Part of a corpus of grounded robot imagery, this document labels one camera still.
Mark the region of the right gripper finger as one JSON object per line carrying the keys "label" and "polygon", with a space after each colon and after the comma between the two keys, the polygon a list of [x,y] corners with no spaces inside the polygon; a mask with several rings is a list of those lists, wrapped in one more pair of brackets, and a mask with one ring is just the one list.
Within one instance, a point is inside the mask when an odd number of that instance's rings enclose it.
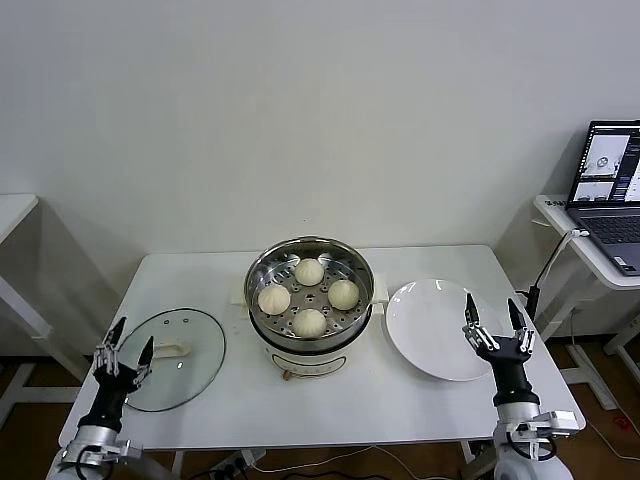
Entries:
{"label": "right gripper finger", "polygon": [[484,348],[487,351],[499,350],[500,345],[498,342],[480,323],[479,313],[471,293],[466,295],[464,314],[466,324],[462,327],[462,331],[471,347],[475,351],[480,348]]}
{"label": "right gripper finger", "polygon": [[511,298],[508,299],[508,310],[520,351],[523,353],[532,353],[535,341],[534,331],[527,327],[524,315]]}

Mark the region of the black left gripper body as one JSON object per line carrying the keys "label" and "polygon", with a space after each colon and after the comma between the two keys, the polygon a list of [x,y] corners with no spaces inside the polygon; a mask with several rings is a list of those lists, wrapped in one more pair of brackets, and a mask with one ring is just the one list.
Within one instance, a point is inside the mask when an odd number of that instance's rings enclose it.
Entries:
{"label": "black left gripper body", "polygon": [[125,399],[138,389],[136,370],[120,366],[118,375],[108,373],[105,366],[97,368],[94,378],[99,388],[87,415],[79,420],[79,426],[99,426],[121,428],[121,418]]}

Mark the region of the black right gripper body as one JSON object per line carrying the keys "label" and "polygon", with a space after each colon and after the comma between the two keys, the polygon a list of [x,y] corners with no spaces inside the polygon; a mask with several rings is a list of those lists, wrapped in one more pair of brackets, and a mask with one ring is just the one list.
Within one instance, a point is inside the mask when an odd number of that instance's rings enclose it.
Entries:
{"label": "black right gripper body", "polygon": [[476,355],[491,366],[496,384],[494,406],[518,402],[539,404],[539,397],[533,392],[524,369],[531,354],[522,352],[518,343],[500,343],[497,350],[488,350],[481,345]]}

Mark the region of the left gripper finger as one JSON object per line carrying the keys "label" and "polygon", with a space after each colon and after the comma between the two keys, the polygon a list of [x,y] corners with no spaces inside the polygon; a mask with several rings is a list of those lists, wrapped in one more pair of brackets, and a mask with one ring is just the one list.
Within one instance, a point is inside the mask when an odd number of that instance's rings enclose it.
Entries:
{"label": "left gripper finger", "polygon": [[134,373],[132,374],[131,385],[139,388],[145,378],[151,373],[151,363],[154,356],[154,337],[150,336],[144,345]]}
{"label": "left gripper finger", "polygon": [[93,355],[93,371],[102,369],[107,375],[119,374],[117,346],[122,336],[126,318],[121,317],[106,333],[103,341],[96,347]]}

